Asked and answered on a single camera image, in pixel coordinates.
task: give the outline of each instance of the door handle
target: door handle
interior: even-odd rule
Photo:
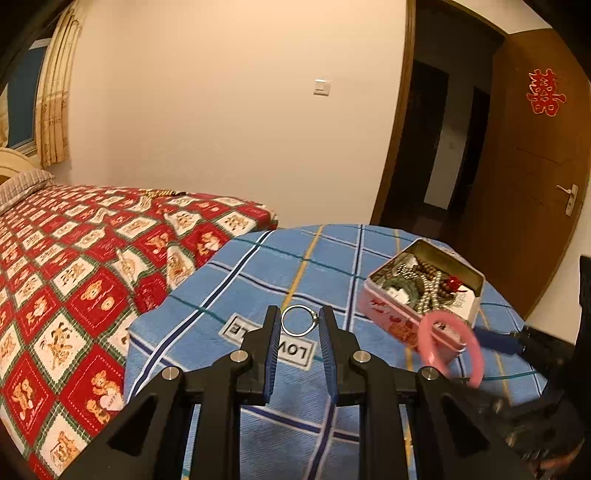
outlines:
[[[579,187],[573,183],[573,186],[571,188],[569,188],[568,190],[565,189],[564,187],[561,187],[560,185],[557,185],[556,188],[569,194],[569,201],[566,204],[566,210],[564,211],[564,214],[570,217],[571,214],[573,213],[574,203],[577,201],[577,194],[579,192]]]

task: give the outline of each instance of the red chinese character decoration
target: red chinese character decoration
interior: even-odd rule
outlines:
[[[527,99],[531,102],[531,109],[534,113],[556,115],[560,107],[558,101],[566,103],[566,95],[556,93],[556,74],[552,69],[546,69],[546,73],[535,69],[534,73],[530,73],[530,78],[531,93],[527,94]]]

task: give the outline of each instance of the yellow curtain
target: yellow curtain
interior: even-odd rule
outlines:
[[[8,85],[0,95],[0,147],[8,145]]]
[[[35,105],[35,142],[44,167],[70,158],[67,129],[70,77],[86,4],[87,0],[75,0],[62,13],[43,59]]]

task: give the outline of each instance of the table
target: table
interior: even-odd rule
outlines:
[[[315,311],[332,306],[338,324],[352,331],[362,349],[390,365],[417,370],[420,358],[356,311],[366,276],[417,237],[367,225],[322,225],[249,233],[226,244],[205,266],[174,290],[157,309],[130,328],[125,398],[135,395],[164,367],[185,371],[206,367],[235,350],[245,331],[260,326],[267,306],[304,304]],[[447,248],[441,242],[433,244]],[[293,311],[289,328],[310,323]],[[521,329],[523,321],[488,283],[476,324],[500,332]],[[243,480],[356,480],[358,407],[329,401],[318,330],[305,338],[282,338],[275,390],[266,407],[243,407]],[[512,403],[540,395],[545,379],[519,357],[483,351],[481,388],[505,394]],[[451,365],[470,371],[462,354]],[[196,425],[196,411],[192,434]],[[409,452],[410,435],[405,429]],[[189,441],[188,452],[192,451]],[[190,453],[185,458],[188,472]],[[410,474],[415,477],[410,456]]]

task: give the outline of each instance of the pink bangle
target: pink bangle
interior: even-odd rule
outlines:
[[[426,365],[437,368],[443,375],[449,377],[447,365],[441,360],[435,350],[433,341],[433,324],[440,322],[448,325],[460,335],[462,342],[466,344],[470,358],[472,359],[472,374],[468,385],[478,388],[484,376],[484,358],[480,344],[474,332],[453,313],[445,310],[435,310],[427,313],[418,324],[418,353]]]

